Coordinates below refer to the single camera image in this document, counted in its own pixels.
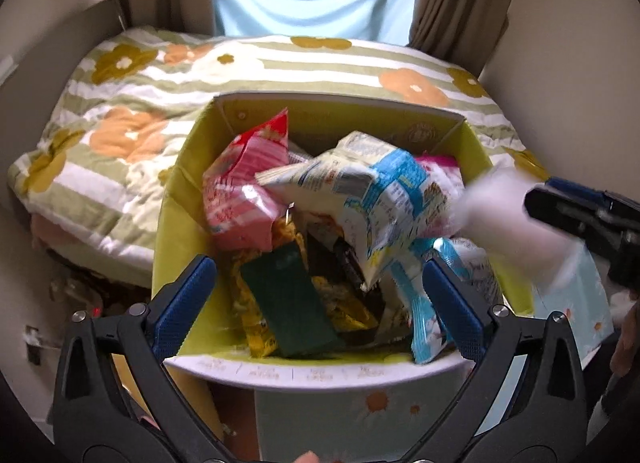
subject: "metal bolt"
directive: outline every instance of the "metal bolt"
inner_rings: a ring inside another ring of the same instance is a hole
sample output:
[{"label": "metal bolt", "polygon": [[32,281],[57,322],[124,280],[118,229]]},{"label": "metal bolt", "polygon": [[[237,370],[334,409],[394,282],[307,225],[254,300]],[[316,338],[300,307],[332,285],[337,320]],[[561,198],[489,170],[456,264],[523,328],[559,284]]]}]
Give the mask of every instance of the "metal bolt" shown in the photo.
[{"label": "metal bolt", "polygon": [[509,315],[509,308],[503,304],[496,304],[493,309],[494,315],[497,317],[506,317]]},{"label": "metal bolt", "polygon": [[129,308],[129,315],[133,315],[137,317],[138,315],[142,315],[146,311],[146,304],[143,302],[137,302],[132,304]]},{"label": "metal bolt", "polygon": [[551,317],[553,318],[554,322],[562,322],[563,320],[566,320],[566,315],[564,313],[560,313],[559,311],[555,311],[551,314]]},{"label": "metal bolt", "polygon": [[76,311],[72,316],[71,316],[71,320],[73,322],[82,322],[84,319],[86,319],[86,312],[83,310],[80,311]]}]

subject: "blue gripper pad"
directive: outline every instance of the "blue gripper pad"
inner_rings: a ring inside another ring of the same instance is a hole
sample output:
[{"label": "blue gripper pad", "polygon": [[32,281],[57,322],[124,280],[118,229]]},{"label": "blue gripper pad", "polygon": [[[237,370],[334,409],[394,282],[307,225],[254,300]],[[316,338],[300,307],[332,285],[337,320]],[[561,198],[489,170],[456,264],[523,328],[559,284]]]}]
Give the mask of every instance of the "blue gripper pad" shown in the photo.
[{"label": "blue gripper pad", "polygon": [[152,338],[151,348],[159,361],[178,353],[216,285],[217,273],[212,259],[198,255],[175,283],[165,284],[151,301],[148,336]]},{"label": "blue gripper pad", "polygon": [[424,265],[422,287],[462,356],[476,363],[481,361],[486,351],[484,326],[433,259]]}]

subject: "floral quilt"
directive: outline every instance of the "floral quilt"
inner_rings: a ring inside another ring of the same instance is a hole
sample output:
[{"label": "floral quilt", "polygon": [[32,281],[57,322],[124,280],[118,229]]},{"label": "floral quilt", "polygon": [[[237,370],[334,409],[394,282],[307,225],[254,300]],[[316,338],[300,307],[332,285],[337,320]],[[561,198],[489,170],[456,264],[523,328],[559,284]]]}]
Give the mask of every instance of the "floral quilt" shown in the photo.
[{"label": "floral quilt", "polygon": [[540,171],[468,72],[410,48],[318,37],[220,39],[134,28],[78,65],[34,151],[10,168],[34,235],[150,287],[164,183],[201,109],[238,90],[406,101],[466,117],[494,164]]}]

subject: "blurred white object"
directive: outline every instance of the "blurred white object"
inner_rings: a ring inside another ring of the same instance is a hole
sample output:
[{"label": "blurred white object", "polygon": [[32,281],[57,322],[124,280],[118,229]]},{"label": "blurred white object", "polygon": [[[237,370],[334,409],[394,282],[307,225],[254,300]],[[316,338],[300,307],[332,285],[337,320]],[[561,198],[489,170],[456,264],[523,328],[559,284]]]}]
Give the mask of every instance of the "blurred white object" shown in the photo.
[{"label": "blurred white object", "polygon": [[460,235],[502,256],[545,293],[570,282],[582,243],[527,215],[524,197],[536,183],[515,169],[495,169],[469,185],[452,211]]}]

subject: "mattress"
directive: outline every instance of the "mattress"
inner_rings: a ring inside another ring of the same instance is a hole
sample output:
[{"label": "mattress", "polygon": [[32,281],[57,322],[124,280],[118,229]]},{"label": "mattress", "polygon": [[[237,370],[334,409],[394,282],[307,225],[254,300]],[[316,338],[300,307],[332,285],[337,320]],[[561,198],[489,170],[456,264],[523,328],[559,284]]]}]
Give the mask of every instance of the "mattress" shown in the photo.
[{"label": "mattress", "polygon": [[[164,183],[217,94],[304,91],[404,101],[462,115],[494,165],[543,176],[494,100],[465,70],[361,40],[221,39],[133,28],[84,57],[42,138],[9,170],[34,236],[102,275],[151,286]],[[399,141],[428,142],[412,128]]]}]

